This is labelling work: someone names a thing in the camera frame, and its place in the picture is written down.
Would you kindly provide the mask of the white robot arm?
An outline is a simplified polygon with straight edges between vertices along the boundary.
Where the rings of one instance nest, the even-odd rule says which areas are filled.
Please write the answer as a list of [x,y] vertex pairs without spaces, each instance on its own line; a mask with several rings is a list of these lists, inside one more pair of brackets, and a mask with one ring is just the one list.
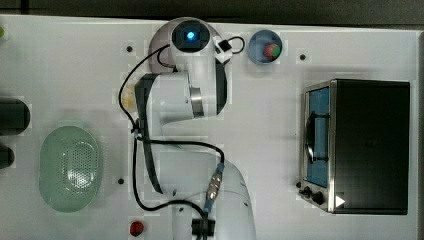
[[222,112],[230,44],[208,23],[185,17],[162,26],[150,47],[171,67],[154,61],[135,85],[137,137],[153,189],[172,209],[172,239],[256,240],[239,169],[211,144],[170,140],[163,132],[169,123],[208,120]]

